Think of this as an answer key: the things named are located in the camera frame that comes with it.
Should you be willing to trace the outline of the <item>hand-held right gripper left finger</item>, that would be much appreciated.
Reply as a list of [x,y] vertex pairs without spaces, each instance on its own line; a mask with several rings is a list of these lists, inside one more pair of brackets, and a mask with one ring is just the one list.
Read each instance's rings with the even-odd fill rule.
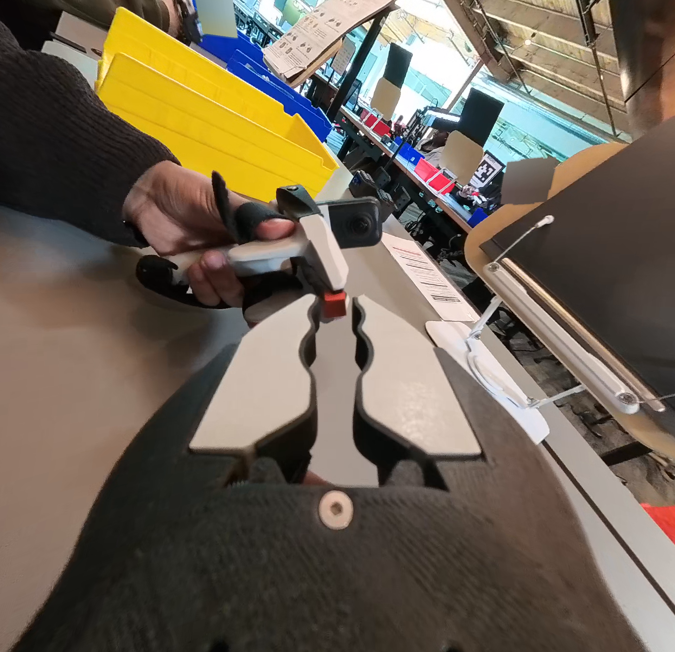
[[226,455],[250,468],[270,458],[299,480],[317,436],[318,298],[303,295],[242,340],[189,444],[191,453]]

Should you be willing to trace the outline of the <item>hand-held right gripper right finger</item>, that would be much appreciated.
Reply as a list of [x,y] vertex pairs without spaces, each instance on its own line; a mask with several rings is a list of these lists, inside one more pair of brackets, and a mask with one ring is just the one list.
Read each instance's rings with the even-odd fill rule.
[[442,486],[438,464],[471,461],[483,450],[442,361],[448,355],[371,298],[352,302],[359,367],[353,414],[356,448],[384,485],[400,462]]

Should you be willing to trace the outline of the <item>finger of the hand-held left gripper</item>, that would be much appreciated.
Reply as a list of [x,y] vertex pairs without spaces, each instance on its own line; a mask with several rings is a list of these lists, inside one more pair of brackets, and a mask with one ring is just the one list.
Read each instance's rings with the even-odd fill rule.
[[341,292],[348,280],[348,264],[323,215],[302,217],[302,230],[308,241],[305,258],[325,288]]

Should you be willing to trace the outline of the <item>red plastic object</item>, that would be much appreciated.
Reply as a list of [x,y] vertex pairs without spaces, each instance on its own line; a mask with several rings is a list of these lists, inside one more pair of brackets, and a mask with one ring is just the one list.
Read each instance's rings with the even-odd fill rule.
[[650,516],[650,518],[659,526],[663,533],[675,542],[674,505],[651,505],[642,503],[641,507]]

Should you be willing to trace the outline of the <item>person's left hand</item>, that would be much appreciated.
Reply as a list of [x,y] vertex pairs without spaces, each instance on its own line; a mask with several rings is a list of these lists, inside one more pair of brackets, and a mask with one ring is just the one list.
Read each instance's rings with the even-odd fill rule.
[[189,291],[208,308],[243,309],[247,286],[235,274],[223,248],[237,244],[224,224],[214,192],[226,197],[232,213],[256,203],[277,213],[275,203],[264,203],[228,190],[212,178],[168,160],[149,168],[133,185],[122,206],[122,218],[162,257],[189,254],[194,261],[184,270]]

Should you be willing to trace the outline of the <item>printed paper sheet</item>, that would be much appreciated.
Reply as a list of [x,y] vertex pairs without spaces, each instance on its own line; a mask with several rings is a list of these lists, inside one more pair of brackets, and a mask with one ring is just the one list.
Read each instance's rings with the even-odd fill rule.
[[416,242],[383,233],[381,243],[441,320],[478,320],[461,291]]

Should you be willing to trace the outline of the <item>blue plastic bin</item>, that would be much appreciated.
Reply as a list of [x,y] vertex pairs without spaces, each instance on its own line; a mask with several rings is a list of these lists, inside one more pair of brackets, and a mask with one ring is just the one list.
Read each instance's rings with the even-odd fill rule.
[[314,107],[307,97],[289,88],[270,70],[263,68],[241,50],[236,50],[232,54],[227,62],[227,70],[279,102],[288,115],[301,117],[321,142],[326,141],[332,130],[332,122],[322,109]]
[[225,63],[228,63],[237,51],[259,64],[263,63],[262,48],[239,31],[235,38],[205,33],[198,46]]

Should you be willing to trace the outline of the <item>yellow plastic bin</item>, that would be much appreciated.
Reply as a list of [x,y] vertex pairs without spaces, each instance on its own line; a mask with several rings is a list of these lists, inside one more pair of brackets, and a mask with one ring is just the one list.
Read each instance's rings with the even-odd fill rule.
[[128,55],[117,53],[97,90],[111,112],[166,146],[184,167],[220,173],[234,192],[270,202],[277,188],[316,196],[339,168]]
[[122,7],[115,11],[103,42],[95,84],[97,93],[101,93],[118,54],[131,57],[273,132],[285,134],[291,125],[306,127],[300,116],[287,114],[277,100]]

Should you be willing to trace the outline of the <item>long wooden table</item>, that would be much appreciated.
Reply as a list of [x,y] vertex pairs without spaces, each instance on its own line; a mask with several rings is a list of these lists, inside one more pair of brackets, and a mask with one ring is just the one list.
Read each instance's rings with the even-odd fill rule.
[[343,143],[338,151],[338,160],[351,168],[361,158],[370,158],[376,167],[386,168],[390,176],[387,188],[391,196],[400,189],[406,189],[410,200],[400,198],[396,207],[396,218],[400,218],[405,210],[415,205],[423,213],[432,210],[442,213],[467,234],[471,230],[469,224],[473,212],[462,206],[449,192],[438,191],[430,186],[415,170],[416,165],[401,158],[398,148],[391,150],[380,136],[368,127],[358,115],[341,107],[334,124],[336,130],[343,133]]

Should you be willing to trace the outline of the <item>white metal board stand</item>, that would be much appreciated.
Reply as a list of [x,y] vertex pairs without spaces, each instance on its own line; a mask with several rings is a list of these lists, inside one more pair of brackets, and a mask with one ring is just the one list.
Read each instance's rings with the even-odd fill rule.
[[[586,327],[572,316],[542,286],[507,254],[519,243],[553,223],[544,216],[534,226],[495,258],[481,246],[500,232],[483,221],[470,231],[465,243],[465,257],[474,272],[493,290],[494,296],[472,328],[460,337],[450,333],[451,326],[429,323],[427,331],[440,346],[450,342],[450,352],[463,360],[474,378],[495,397],[521,410],[536,411],[566,396],[586,391],[607,410],[620,426],[638,443],[654,453],[674,458],[674,434],[663,424],[674,393],[661,395],[629,367]],[[488,369],[483,344],[479,341],[487,323],[500,306],[511,311],[547,350],[577,379],[570,390],[543,399],[516,400],[493,371]]]

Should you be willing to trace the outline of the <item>black metal pole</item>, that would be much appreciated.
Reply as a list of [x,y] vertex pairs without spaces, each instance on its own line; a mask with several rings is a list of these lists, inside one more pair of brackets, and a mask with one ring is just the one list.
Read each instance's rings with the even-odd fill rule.
[[370,25],[364,40],[361,42],[359,49],[356,51],[356,54],[352,59],[350,69],[342,79],[340,87],[337,89],[336,94],[333,97],[330,106],[328,107],[326,115],[331,123],[335,122],[340,108],[344,105],[346,99],[348,98],[350,90],[352,89],[352,86],[356,81],[361,68],[367,60],[368,54],[370,53],[377,37],[382,31],[387,16],[396,9],[396,0],[393,0],[392,4],[386,6],[384,10],[375,15],[370,20]]

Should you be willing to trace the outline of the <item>black and beige board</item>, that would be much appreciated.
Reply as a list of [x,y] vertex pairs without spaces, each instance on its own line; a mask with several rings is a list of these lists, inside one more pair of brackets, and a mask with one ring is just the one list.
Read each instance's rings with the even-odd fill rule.
[[378,79],[373,92],[370,108],[384,121],[389,121],[401,97],[412,53],[397,43],[391,43],[387,53],[384,73]]
[[439,167],[450,173],[456,184],[469,184],[502,108],[501,101],[476,88],[470,89],[458,126],[449,133],[439,159]]

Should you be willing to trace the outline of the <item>cardboard instruction sign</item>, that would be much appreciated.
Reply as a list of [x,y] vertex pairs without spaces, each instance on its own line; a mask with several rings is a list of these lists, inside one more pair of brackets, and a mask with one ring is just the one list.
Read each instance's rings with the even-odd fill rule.
[[263,50],[266,66],[291,88],[309,78],[342,47],[343,39],[396,0],[325,0]]

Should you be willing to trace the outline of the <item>black and white tag sign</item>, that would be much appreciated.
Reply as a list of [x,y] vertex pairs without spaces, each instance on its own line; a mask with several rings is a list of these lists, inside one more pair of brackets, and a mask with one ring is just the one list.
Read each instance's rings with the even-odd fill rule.
[[470,178],[469,185],[481,190],[492,183],[494,178],[501,174],[504,168],[504,163],[485,150],[477,169]]

